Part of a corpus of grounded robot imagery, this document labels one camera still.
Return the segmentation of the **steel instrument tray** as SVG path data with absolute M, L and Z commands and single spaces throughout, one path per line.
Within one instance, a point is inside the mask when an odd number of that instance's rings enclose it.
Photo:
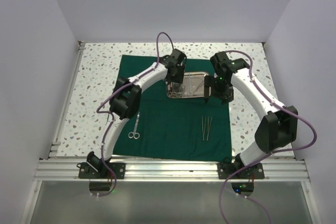
M 186 72 L 184 74 L 183 83 L 181 83 L 182 97 L 175 99 L 203 98 L 205 76 L 209 76 L 209 73 L 205 71 Z

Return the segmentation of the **steel scissors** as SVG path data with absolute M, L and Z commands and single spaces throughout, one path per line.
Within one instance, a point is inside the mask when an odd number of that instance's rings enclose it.
M 171 82 L 167 85 L 167 96 L 169 98 L 181 98 L 182 97 L 182 85 L 180 83 Z
M 132 138 L 132 139 L 139 139 L 140 138 L 140 133 L 137 131 L 138 124 L 139 124 L 139 119 L 140 119 L 140 113 L 137 114 L 133 131 L 129 132 L 128 138 Z

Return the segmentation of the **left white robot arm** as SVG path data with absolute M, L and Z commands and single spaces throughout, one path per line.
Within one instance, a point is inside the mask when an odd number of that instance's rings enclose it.
M 107 160 L 111 158 L 122 129 L 138 112 L 142 93 L 159 81 L 182 83 L 186 58 L 183 52 L 173 49 L 170 55 L 157 57 L 156 62 L 137 75 L 129 78 L 121 77 L 117 80 L 112 95 L 97 108 L 97 113 L 102 113 L 102 107 L 108 103 L 110 107 L 105 113 L 111 116 L 102 136 L 100 155 L 95 156 L 95 153 L 91 152 L 87 156 L 90 171 L 97 178 L 113 174 Z

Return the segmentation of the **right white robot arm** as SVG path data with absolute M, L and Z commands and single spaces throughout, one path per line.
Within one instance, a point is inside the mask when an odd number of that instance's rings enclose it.
M 258 164 L 297 137 L 298 111 L 285 106 L 262 86 L 252 72 L 252 60 L 230 60 L 227 52 L 218 52 L 210 58 L 214 75 L 204 78 L 204 100 L 215 97 L 227 104 L 234 99 L 237 89 L 256 111 L 260 123 L 254 142 L 235 156 L 232 162 L 225 158 L 218 163 L 218 176 L 224 178 L 247 178 L 257 171 Z

